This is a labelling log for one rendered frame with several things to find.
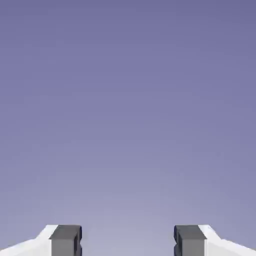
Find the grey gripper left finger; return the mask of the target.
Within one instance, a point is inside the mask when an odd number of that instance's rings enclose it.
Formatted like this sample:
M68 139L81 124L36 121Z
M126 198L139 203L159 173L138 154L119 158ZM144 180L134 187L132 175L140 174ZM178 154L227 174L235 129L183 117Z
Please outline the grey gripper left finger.
M48 224L33 239L0 250L0 256L83 256L77 224Z

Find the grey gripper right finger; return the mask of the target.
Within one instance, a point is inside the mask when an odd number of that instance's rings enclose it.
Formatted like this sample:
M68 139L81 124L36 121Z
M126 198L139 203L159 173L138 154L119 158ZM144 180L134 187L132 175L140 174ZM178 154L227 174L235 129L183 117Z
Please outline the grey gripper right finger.
M208 224L175 225L173 256L256 256L256 250L222 239Z

